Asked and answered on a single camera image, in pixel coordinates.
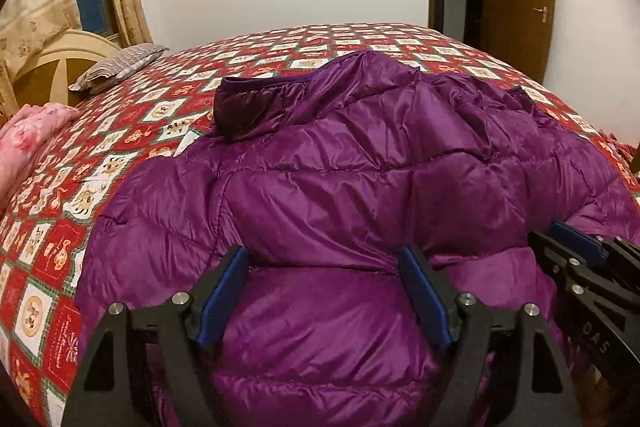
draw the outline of wooden headboard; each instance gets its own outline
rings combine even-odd
[[[66,30],[33,56],[13,82],[18,105],[60,102],[75,106],[83,94],[67,88],[92,65],[115,55],[120,47],[95,33]]]

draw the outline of pink blanket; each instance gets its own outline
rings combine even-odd
[[[79,114],[75,108],[57,102],[47,102],[43,107],[25,104],[0,129],[0,216],[44,157],[50,139]]]

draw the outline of pink floral bedding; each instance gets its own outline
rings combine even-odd
[[[49,140],[78,115],[80,111],[57,102],[25,104],[0,129],[0,216],[46,154]]]
[[[243,35],[164,57],[80,106],[0,222],[0,360],[34,415],[59,426],[78,367],[73,298],[95,216],[127,172],[180,154],[209,127],[223,76],[298,74],[359,49],[426,72],[521,86],[540,108],[590,140],[631,192],[640,188],[595,129],[540,84],[491,56],[410,24],[333,24]]]

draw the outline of bedspread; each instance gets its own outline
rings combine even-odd
[[[12,199],[0,222],[0,360],[44,425],[59,425],[78,365],[73,304],[91,224],[126,173],[180,154],[210,123],[223,76],[298,74],[358,49],[425,72],[461,72],[521,86],[538,107],[591,140],[636,198],[622,159],[561,99],[508,65],[408,24],[335,24],[238,36],[164,57],[81,104],[78,121]]]

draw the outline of striped pillow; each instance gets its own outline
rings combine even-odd
[[[124,80],[125,75],[133,75],[138,69],[146,66],[146,63],[142,62],[142,59],[153,54],[158,54],[158,52],[161,54],[164,50],[168,50],[168,48],[148,42],[123,48],[114,56],[108,57],[91,66],[78,77],[78,80],[76,80],[74,84],[69,86],[69,90],[72,92],[88,90],[115,76]]]

